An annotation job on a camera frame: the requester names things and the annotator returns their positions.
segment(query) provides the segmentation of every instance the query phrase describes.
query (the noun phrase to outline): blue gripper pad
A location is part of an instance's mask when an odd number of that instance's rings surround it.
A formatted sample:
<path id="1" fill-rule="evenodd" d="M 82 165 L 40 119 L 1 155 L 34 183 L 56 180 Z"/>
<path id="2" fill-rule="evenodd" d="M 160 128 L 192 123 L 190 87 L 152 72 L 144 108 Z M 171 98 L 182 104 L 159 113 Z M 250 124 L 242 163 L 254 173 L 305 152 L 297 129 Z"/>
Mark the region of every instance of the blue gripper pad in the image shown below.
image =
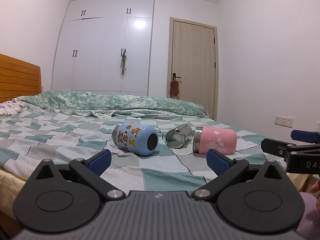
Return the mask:
<path id="1" fill-rule="evenodd" d="M 111 165 L 111 152 L 102 150 L 84 162 L 84 165 L 95 174 L 100 176 Z"/>
<path id="2" fill-rule="evenodd" d="M 293 130 L 291 132 L 291 139 L 300 142 L 317 143 L 319 136 L 316 132 Z"/>
<path id="3" fill-rule="evenodd" d="M 228 157 L 225 157 L 216 150 L 211 149 L 207 153 L 207 165 L 219 176 L 229 169 L 232 166 L 232 163 L 234 163 L 230 158 L 228 158 L 228 160 L 226 158 Z"/>

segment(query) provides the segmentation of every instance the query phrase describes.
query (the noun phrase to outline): white wardrobe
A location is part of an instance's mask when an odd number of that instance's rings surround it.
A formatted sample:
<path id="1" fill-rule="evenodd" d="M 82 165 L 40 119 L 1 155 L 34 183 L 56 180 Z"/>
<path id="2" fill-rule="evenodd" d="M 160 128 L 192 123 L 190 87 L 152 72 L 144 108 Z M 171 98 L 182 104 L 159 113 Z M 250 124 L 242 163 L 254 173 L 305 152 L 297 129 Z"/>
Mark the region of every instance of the white wardrobe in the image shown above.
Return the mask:
<path id="1" fill-rule="evenodd" d="M 52 90 L 147 96 L 153 6 L 154 0 L 71 1 L 59 36 Z"/>

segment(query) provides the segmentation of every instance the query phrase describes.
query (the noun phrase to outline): pillow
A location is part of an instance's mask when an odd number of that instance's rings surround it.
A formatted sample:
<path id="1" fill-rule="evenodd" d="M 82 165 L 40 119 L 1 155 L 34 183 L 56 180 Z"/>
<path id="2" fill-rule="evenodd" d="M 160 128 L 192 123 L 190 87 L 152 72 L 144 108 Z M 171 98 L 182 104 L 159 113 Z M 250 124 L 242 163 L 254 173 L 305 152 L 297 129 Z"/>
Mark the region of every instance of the pillow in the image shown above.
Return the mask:
<path id="1" fill-rule="evenodd" d="M 11 116 L 21 111 L 22 107 L 17 103 L 11 103 L 6 101 L 0 103 L 0 117 L 2 116 Z"/>

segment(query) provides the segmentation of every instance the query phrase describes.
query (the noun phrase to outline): brown hanging item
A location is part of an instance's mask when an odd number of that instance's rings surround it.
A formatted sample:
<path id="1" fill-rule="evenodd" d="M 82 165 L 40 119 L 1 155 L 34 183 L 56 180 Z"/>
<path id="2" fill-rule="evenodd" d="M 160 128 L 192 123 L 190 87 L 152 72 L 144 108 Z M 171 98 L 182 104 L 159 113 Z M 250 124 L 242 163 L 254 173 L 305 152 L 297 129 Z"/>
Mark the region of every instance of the brown hanging item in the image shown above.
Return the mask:
<path id="1" fill-rule="evenodd" d="M 179 82 L 176 80 L 172 80 L 170 82 L 170 95 L 177 96 L 179 94 Z"/>

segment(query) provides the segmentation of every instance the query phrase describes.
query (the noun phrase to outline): wooden headboard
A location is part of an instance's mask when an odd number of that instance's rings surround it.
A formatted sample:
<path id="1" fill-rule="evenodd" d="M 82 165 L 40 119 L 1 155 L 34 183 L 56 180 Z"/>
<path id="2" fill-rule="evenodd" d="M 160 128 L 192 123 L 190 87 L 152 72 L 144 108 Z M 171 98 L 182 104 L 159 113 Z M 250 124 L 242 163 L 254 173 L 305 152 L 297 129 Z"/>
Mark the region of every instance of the wooden headboard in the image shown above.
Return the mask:
<path id="1" fill-rule="evenodd" d="M 0 54 L 0 103 L 41 93 L 40 67 Z"/>

